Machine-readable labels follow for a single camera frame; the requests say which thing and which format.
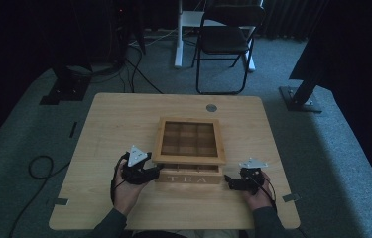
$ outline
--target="hand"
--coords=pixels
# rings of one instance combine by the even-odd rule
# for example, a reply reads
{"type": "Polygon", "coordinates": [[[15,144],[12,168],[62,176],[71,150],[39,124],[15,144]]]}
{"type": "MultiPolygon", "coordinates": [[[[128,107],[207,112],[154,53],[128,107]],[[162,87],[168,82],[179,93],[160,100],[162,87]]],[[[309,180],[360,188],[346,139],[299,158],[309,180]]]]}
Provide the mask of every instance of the hand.
{"type": "MultiPolygon", "coordinates": [[[[263,188],[269,193],[269,196],[272,197],[272,193],[269,190],[268,183],[268,181],[270,181],[270,178],[264,172],[262,172],[262,175],[265,178],[263,188]]],[[[250,191],[243,191],[242,195],[252,211],[258,208],[272,206],[272,202],[269,196],[261,189],[259,189],[255,195],[252,195],[250,191]]]]}
{"type": "Polygon", "coordinates": [[[126,163],[126,160],[121,161],[120,166],[118,167],[117,176],[114,178],[114,184],[116,186],[118,185],[114,190],[114,209],[118,210],[127,217],[130,211],[136,205],[137,199],[143,187],[145,187],[148,183],[146,182],[140,185],[134,185],[125,181],[121,177],[121,173],[123,171],[123,166],[126,163]]]}

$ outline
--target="white desk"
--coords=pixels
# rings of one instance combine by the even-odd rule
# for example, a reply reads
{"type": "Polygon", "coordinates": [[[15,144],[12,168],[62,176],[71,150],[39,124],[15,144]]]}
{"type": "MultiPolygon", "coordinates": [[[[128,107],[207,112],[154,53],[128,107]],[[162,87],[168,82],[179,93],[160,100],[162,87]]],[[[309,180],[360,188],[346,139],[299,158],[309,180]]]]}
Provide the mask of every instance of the white desk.
{"type": "MultiPolygon", "coordinates": [[[[200,27],[200,20],[203,12],[183,11],[183,0],[179,0],[179,20],[178,20],[178,38],[176,50],[176,62],[174,67],[181,68],[183,65],[183,27],[200,27]]],[[[250,58],[249,71],[256,69],[253,58],[250,58]]]]}

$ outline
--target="wooden tray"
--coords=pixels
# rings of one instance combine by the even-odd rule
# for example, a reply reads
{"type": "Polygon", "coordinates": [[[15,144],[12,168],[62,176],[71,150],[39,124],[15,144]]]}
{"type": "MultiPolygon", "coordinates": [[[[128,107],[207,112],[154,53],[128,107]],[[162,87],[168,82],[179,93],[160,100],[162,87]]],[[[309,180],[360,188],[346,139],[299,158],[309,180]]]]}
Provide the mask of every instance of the wooden tray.
{"type": "Polygon", "coordinates": [[[156,181],[220,183],[226,160],[219,121],[162,117],[153,162],[164,165],[156,181]]]}

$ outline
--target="person's left hand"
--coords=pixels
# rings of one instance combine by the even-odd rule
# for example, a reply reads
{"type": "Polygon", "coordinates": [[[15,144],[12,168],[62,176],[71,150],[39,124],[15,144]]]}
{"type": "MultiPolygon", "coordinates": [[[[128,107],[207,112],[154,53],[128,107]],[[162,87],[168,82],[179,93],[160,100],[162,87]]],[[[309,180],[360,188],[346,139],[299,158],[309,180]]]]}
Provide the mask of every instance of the person's left hand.
{"type": "Polygon", "coordinates": [[[124,179],[121,177],[121,173],[123,166],[126,163],[126,160],[121,161],[120,166],[118,167],[117,176],[114,178],[114,185],[118,185],[114,190],[114,209],[118,210],[127,217],[130,211],[136,205],[140,192],[148,184],[148,182],[140,185],[134,185],[124,181],[124,179]]]}

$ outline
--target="person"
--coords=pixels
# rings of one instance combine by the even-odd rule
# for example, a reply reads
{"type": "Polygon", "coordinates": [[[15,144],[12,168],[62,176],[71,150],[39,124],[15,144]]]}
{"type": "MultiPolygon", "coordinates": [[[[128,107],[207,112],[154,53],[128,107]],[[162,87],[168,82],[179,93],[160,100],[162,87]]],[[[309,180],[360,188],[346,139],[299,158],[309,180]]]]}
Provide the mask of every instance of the person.
{"type": "MultiPolygon", "coordinates": [[[[134,185],[123,180],[121,177],[121,168],[123,168],[123,165],[126,162],[127,161],[123,160],[118,167],[117,173],[114,173],[114,181],[115,184],[117,184],[117,188],[114,191],[113,209],[111,209],[106,217],[92,230],[91,233],[89,233],[87,237],[114,238],[122,236],[124,228],[127,225],[127,216],[135,206],[140,192],[147,185],[147,183],[134,185]]],[[[265,179],[270,180],[264,172],[262,173],[265,179]]],[[[264,182],[263,188],[270,196],[272,196],[268,182],[264,182]]],[[[285,230],[275,209],[272,207],[269,196],[267,196],[265,192],[259,190],[255,195],[252,195],[249,191],[242,191],[242,195],[253,213],[256,238],[290,237],[290,234],[285,230]]],[[[168,232],[164,232],[160,234],[164,234],[164,237],[184,237],[175,233],[171,233],[172,236],[170,236],[167,233],[168,232]]]]}

